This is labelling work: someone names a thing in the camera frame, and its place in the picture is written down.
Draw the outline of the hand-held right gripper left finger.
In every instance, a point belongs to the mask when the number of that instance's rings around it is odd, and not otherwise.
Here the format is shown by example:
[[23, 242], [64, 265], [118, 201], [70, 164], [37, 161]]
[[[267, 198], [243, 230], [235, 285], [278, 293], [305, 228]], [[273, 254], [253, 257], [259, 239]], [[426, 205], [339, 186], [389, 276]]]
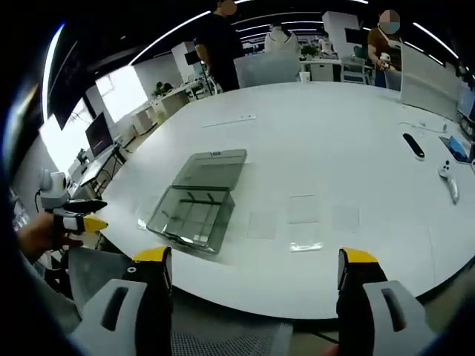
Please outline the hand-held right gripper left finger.
[[86, 355], [170, 355], [171, 248], [129, 258], [74, 249], [68, 276], [81, 321], [71, 338]]

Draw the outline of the person's left hand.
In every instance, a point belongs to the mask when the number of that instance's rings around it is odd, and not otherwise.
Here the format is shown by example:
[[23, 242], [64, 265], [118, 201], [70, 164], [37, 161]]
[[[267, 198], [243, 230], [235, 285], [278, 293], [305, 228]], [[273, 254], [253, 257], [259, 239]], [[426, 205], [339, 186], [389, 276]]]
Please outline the person's left hand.
[[38, 213], [27, 225], [17, 232], [19, 248], [30, 263], [35, 263], [46, 251], [53, 251], [67, 245], [72, 248], [83, 246], [83, 241], [75, 240], [56, 228], [54, 216], [48, 212]]

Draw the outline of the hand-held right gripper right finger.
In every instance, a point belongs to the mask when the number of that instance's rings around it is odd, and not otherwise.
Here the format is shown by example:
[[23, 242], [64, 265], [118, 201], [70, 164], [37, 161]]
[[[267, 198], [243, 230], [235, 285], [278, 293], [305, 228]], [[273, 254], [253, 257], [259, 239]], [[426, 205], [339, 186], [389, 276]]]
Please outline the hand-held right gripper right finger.
[[433, 340], [424, 306], [370, 253], [338, 253], [339, 355], [418, 355]]

